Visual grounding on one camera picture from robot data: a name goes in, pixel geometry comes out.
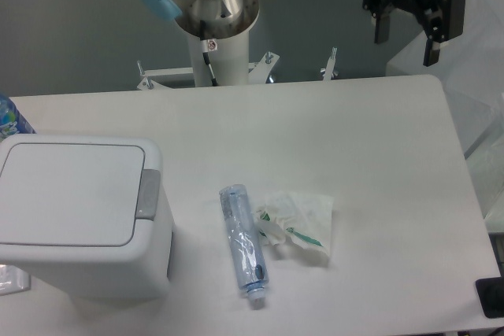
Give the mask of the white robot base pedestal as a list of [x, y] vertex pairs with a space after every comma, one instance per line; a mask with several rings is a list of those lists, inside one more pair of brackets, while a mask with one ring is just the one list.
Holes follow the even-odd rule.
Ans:
[[193, 28], [181, 28], [187, 37], [196, 87], [240, 86], [249, 83], [249, 33], [255, 22], [226, 39], [200, 39]]

